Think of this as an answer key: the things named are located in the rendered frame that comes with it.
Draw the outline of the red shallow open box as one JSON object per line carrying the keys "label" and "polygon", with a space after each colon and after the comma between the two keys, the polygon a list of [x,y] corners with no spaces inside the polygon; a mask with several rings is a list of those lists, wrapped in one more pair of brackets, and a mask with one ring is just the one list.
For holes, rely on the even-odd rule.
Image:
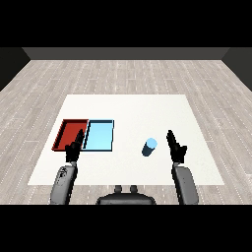
{"label": "red shallow open box", "polygon": [[70,145],[76,140],[80,130],[86,132],[88,122],[88,119],[64,119],[51,150],[54,152],[64,152],[65,146]]}

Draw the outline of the dark grey robot body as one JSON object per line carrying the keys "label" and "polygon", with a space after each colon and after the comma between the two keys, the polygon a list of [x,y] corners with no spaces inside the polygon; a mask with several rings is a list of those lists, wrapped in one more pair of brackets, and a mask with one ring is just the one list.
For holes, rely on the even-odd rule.
{"label": "dark grey robot body", "polygon": [[140,194],[136,185],[130,186],[129,193],[122,192],[122,186],[116,185],[114,192],[102,197],[96,201],[97,205],[155,205],[153,197]]}

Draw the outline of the small blue can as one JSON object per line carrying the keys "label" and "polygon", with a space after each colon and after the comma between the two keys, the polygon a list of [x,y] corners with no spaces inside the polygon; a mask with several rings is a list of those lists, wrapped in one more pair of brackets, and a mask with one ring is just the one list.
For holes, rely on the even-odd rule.
{"label": "small blue can", "polygon": [[157,147],[158,142],[154,138],[149,138],[142,148],[142,155],[148,157]]}

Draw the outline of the light blue shallow open box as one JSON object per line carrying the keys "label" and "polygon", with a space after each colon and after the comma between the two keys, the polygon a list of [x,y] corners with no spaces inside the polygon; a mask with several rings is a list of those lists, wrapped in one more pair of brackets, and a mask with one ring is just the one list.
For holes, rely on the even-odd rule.
{"label": "light blue shallow open box", "polygon": [[84,152],[111,152],[114,121],[92,119],[89,121],[82,150]]}

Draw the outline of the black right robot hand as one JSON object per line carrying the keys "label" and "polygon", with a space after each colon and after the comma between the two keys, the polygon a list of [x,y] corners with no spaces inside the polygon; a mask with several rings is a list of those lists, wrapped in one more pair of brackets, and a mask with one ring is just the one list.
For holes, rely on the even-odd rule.
{"label": "black right robot hand", "polygon": [[187,152],[186,146],[181,146],[175,139],[175,136],[171,130],[167,132],[166,140],[170,148],[170,155],[173,162],[184,162],[184,157]]}

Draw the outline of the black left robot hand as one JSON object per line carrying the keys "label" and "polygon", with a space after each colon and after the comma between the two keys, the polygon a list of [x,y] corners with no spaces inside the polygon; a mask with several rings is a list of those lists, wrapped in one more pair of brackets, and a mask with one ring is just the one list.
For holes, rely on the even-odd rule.
{"label": "black left robot hand", "polygon": [[74,142],[65,146],[66,161],[77,161],[80,155],[81,147],[84,141],[84,131],[80,130]]}

